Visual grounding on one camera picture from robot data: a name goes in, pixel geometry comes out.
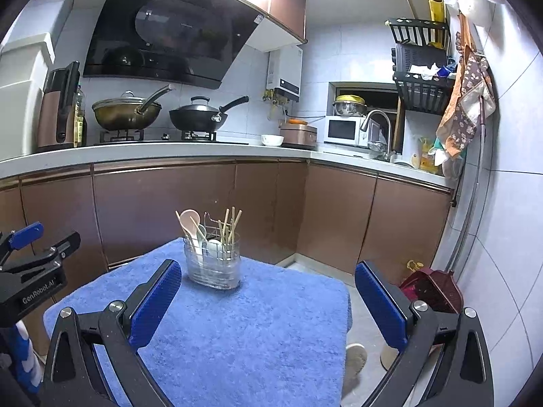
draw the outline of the gas stove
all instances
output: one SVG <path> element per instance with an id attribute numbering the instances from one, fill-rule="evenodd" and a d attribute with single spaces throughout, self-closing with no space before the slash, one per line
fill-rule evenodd
<path id="1" fill-rule="evenodd" d="M 206 144 L 238 144 L 249 145 L 247 142 L 225 142 L 217 140 L 216 133 L 181 131 L 181 138 L 170 138 L 169 134 L 164 133 L 161 140 L 145 140 L 144 130 L 119 130 L 116 132 L 101 131 L 100 142 L 96 145 L 113 144 L 146 144 L 157 142 L 202 142 Z"/>

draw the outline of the white countertop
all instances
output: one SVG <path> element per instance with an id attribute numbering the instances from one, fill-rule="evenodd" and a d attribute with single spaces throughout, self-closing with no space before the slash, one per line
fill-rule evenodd
<path id="1" fill-rule="evenodd" d="M 148 142 L 142 144 L 98 145 L 50 151 L 0 161 L 0 179 L 35 171 L 121 160 L 168 157 L 272 157 L 307 158 L 419 180 L 440 187 L 454 188 L 454 182 L 431 173 L 396 164 L 322 151 L 264 147 L 263 145 L 206 144 L 191 142 Z"/>

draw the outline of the table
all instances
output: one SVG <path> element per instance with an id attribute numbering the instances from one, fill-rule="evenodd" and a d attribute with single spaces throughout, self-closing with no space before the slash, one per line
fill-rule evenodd
<path id="1" fill-rule="evenodd" d="M 150 344 L 139 354 L 174 405 L 337 407 L 350 328 L 346 286 L 333 278 L 242 258 L 241 285 L 218 291 L 186 273 L 176 239 L 79 288 L 49 308 L 51 336 L 59 311 L 103 310 L 126 299 L 165 259 L 183 271 L 181 287 Z M 120 406 L 130 405 L 103 346 L 104 374 Z"/>

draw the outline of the white microwave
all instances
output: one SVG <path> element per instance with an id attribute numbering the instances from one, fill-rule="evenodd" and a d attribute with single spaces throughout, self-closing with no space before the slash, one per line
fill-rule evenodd
<path id="1" fill-rule="evenodd" d="M 368 130 L 363 132 L 360 130 L 360 126 L 362 126 L 364 119 L 360 116 L 327 116 L 324 142 L 363 148 L 368 147 L 368 142 L 378 142 L 381 126 L 370 119 Z"/>

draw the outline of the black glass range hood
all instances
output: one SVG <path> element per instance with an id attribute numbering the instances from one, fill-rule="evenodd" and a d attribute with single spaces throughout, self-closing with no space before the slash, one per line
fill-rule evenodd
<path id="1" fill-rule="evenodd" d="M 238 0 L 106 0 L 83 76 L 217 89 L 258 15 Z"/>

